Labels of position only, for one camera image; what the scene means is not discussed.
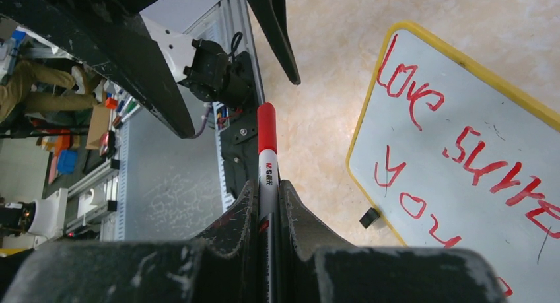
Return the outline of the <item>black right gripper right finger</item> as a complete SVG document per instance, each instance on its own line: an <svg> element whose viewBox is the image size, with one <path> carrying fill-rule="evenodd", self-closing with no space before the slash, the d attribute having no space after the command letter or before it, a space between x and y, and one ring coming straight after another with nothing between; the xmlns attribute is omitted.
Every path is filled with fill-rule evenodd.
<svg viewBox="0 0 560 303"><path fill-rule="evenodd" d="M355 246L279 186L287 302L504 302L493 269L462 248Z"/></svg>

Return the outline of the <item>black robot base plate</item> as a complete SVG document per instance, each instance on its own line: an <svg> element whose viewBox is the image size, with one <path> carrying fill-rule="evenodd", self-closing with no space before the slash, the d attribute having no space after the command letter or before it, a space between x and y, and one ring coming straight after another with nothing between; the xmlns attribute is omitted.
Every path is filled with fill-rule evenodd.
<svg viewBox="0 0 560 303"><path fill-rule="evenodd" d="M216 102L216 141L219 183L223 210L238 197L247 180L258 179L258 140L256 110L260 86L254 78L252 58L246 51L236 56L236 74L249 85L247 101L238 109Z"/></svg>

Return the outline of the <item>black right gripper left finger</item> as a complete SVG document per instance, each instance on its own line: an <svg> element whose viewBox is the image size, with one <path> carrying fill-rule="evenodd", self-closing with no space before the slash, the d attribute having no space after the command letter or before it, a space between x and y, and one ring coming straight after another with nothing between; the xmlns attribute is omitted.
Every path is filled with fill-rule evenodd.
<svg viewBox="0 0 560 303"><path fill-rule="evenodd" d="M257 302L256 182L189 240L54 242L20 266L4 302Z"/></svg>

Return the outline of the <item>red marker cap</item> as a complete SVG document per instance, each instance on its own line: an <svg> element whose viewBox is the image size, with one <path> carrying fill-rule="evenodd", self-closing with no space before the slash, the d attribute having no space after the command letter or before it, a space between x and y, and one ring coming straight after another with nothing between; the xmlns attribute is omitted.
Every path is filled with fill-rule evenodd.
<svg viewBox="0 0 560 303"><path fill-rule="evenodd" d="M266 102L257 109L258 154L264 150L277 152L276 111L272 103Z"/></svg>

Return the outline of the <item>yellow framed whiteboard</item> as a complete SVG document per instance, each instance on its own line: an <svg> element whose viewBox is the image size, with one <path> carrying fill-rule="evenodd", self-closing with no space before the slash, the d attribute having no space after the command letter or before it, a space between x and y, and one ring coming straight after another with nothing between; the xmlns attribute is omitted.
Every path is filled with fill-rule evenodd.
<svg viewBox="0 0 560 303"><path fill-rule="evenodd" d="M473 250L510 302L559 301L559 114L414 22L384 37L346 166L401 243Z"/></svg>

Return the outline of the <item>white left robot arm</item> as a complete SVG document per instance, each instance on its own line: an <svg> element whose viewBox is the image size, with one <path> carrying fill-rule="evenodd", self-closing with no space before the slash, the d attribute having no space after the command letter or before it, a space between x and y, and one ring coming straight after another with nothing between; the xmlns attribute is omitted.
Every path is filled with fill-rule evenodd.
<svg viewBox="0 0 560 303"><path fill-rule="evenodd" d="M178 90L200 100L244 106L253 91L241 54L175 32L148 17L159 9L184 20L200 0L1 0L1 16L92 67L138 100L177 136L196 136Z"/></svg>

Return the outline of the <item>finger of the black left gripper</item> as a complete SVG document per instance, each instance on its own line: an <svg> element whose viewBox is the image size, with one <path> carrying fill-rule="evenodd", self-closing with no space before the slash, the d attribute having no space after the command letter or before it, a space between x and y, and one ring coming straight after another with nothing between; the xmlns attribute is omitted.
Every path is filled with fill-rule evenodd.
<svg viewBox="0 0 560 303"><path fill-rule="evenodd" d="M188 108L140 12L158 0L1 0L1 16L118 84L182 139Z"/></svg>
<svg viewBox="0 0 560 303"><path fill-rule="evenodd" d="M287 32L286 0L247 0L273 53L294 85L301 83Z"/></svg>

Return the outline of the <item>red white marker pen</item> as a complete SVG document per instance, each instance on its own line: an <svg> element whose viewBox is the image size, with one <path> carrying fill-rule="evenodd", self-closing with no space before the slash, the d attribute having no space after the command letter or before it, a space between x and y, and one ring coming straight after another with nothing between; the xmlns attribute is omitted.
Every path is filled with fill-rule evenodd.
<svg viewBox="0 0 560 303"><path fill-rule="evenodd" d="M264 302L279 302L277 270L277 208L278 208L277 155L271 149L259 154L259 247L262 263L262 297Z"/></svg>

